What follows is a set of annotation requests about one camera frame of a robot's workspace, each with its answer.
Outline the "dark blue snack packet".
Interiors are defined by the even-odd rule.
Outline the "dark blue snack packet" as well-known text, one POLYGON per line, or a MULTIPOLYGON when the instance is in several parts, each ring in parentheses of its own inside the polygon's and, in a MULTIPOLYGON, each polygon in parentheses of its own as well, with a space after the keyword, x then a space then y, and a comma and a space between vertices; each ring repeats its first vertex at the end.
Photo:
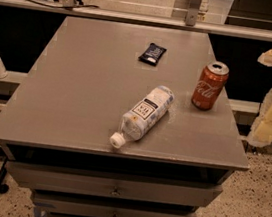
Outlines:
POLYGON ((139 60, 146 64, 156 66, 165 52, 166 48, 151 43, 144 53, 139 56, 139 60))

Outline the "red coca cola can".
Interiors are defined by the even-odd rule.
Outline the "red coca cola can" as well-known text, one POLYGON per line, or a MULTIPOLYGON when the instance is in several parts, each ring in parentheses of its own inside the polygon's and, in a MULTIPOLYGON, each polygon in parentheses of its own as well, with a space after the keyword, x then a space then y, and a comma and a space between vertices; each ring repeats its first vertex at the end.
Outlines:
POLYGON ((214 61, 204 67, 197 81, 191 102, 200 110, 211 110, 229 76, 225 63, 214 61))

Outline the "top grey drawer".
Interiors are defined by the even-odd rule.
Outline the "top grey drawer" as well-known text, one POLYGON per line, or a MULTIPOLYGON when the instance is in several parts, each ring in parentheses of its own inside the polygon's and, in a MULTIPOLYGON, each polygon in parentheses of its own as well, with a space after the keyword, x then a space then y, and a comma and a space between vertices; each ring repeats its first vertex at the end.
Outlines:
POLYGON ((6 169, 18 185, 30 189, 172 205, 205 207, 223 190, 221 185, 20 162, 8 162, 6 169))

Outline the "blue plastic water bottle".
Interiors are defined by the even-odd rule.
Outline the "blue plastic water bottle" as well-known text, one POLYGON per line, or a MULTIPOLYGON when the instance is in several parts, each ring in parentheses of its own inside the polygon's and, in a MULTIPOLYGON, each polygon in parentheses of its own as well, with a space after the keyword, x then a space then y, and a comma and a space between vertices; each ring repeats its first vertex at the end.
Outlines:
POLYGON ((129 141, 138 141, 171 107, 174 94, 166 86, 157 86, 121 118, 118 131, 109 139, 114 148, 129 141))

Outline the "black caster wheel leg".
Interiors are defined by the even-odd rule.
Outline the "black caster wheel leg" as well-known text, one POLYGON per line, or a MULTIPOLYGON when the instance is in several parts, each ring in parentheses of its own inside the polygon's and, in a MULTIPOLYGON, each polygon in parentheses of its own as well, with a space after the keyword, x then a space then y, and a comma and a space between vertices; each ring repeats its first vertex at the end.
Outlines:
POLYGON ((4 160, 0 168, 0 194, 5 194, 10 189, 7 184, 3 184, 5 176, 7 175, 6 163, 7 160, 4 160))

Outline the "grey metal rail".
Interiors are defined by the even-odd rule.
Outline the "grey metal rail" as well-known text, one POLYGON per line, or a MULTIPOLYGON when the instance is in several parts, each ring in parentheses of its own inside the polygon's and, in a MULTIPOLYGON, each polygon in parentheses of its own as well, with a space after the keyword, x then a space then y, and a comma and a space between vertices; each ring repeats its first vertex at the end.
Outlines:
POLYGON ((178 18, 164 18, 136 13, 128 13, 114 10, 101 9, 93 5, 82 5, 75 7, 64 7, 60 3, 36 0, 0 0, 0 6, 21 7, 28 10, 42 10, 64 15, 135 24, 142 26, 156 26, 184 31, 192 31, 213 35, 227 35, 241 38, 249 38, 272 42, 272 31, 242 27, 235 25, 221 25, 207 22, 197 22, 195 26, 186 26, 184 20, 178 18))

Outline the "middle grey drawer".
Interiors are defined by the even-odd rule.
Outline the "middle grey drawer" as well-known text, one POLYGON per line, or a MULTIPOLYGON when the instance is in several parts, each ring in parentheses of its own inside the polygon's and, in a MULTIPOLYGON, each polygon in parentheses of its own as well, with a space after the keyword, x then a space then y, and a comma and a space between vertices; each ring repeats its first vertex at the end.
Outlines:
POLYGON ((34 193, 32 200, 43 210, 85 217, 196 217, 194 212, 115 201, 94 201, 83 197, 34 193))

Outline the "grey drawer cabinet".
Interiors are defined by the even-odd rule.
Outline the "grey drawer cabinet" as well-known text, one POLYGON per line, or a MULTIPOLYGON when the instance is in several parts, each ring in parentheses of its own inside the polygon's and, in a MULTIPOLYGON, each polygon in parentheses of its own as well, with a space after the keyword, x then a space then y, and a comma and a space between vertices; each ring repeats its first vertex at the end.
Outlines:
MULTIPOLYGON (((213 60, 209 37, 68 17, 0 113, 8 162, 221 185, 248 168, 226 97, 201 111, 191 95, 213 60), (166 52, 139 60, 151 43, 166 52), (172 90, 167 113, 138 141, 114 148, 121 118, 157 86, 172 90)), ((199 207, 30 189, 34 193, 193 212, 199 207)))

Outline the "grey metal bracket right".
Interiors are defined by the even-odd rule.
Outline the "grey metal bracket right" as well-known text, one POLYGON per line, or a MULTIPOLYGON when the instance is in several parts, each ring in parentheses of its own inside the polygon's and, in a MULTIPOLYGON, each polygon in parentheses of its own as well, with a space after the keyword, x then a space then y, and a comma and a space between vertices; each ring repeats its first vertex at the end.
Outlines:
POLYGON ((186 26, 195 26, 202 0, 190 0, 187 8, 186 26))

